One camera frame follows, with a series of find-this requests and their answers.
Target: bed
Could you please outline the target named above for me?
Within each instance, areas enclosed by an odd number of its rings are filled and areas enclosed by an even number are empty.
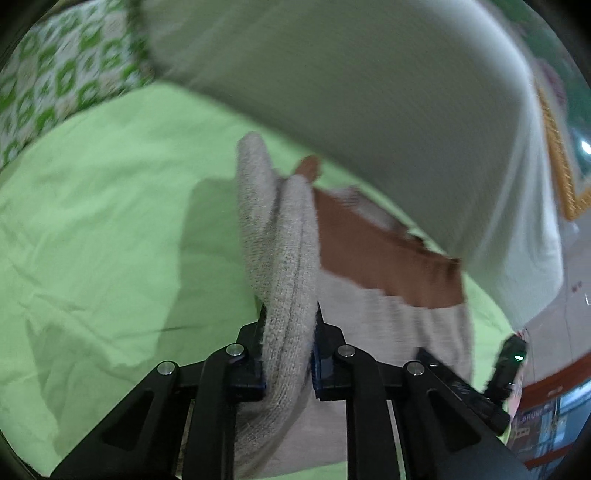
[[[284,173],[308,153],[157,82],[72,117],[0,175],[0,424],[40,473],[160,361],[201,361],[256,318],[233,186],[235,144],[251,130]],[[320,187],[358,184],[412,225],[342,168],[323,170]],[[468,275],[464,286],[473,384],[482,388],[512,329]],[[294,477],[345,471],[338,464]]]

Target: brown fabric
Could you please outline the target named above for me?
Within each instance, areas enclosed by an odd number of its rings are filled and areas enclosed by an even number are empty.
[[[324,192],[315,190],[314,200],[323,268],[363,288],[402,297],[414,307],[464,303],[459,260],[378,228]]]

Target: light green fabric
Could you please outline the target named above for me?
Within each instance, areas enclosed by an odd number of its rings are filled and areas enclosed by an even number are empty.
[[[0,173],[0,428],[41,473],[158,362],[200,361],[255,319],[233,185],[252,130],[283,172],[309,153],[156,83],[70,118]],[[321,187],[351,183],[324,165]],[[481,388],[511,330],[467,277],[465,289]]]

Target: gold picture frame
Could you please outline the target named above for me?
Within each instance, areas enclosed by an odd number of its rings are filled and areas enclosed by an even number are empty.
[[[548,153],[554,174],[554,183],[560,198],[560,205],[564,217],[576,220],[589,206],[591,206],[591,186],[578,193],[573,180],[573,170],[565,152],[562,136],[556,119],[548,105],[548,100],[538,88],[538,97],[544,113],[544,125],[548,142]]]

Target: gray towel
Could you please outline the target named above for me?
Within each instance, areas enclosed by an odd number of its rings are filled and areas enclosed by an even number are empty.
[[[300,176],[279,178],[258,135],[249,134],[238,144],[237,182],[246,267],[256,294],[268,306],[263,338],[268,392],[263,402],[239,412],[236,465],[241,478],[346,459],[344,402],[317,401],[307,381],[316,301],[327,323],[341,327],[348,343],[378,361],[404,365],[424,346],[470,381],[473,333],[465,304],[410,306],[401,297],[320,269],[311,188]],[[373,221],[374,210],[357,208],[357,213]]]
[[[257,134],[238,144],[237,181],[246,270],[267,306],[262,340],[267,393],[239,411],[235,460],[240,475],[288,423],[306,384],[320,260],[311,187],[299,175],[278,177]]]

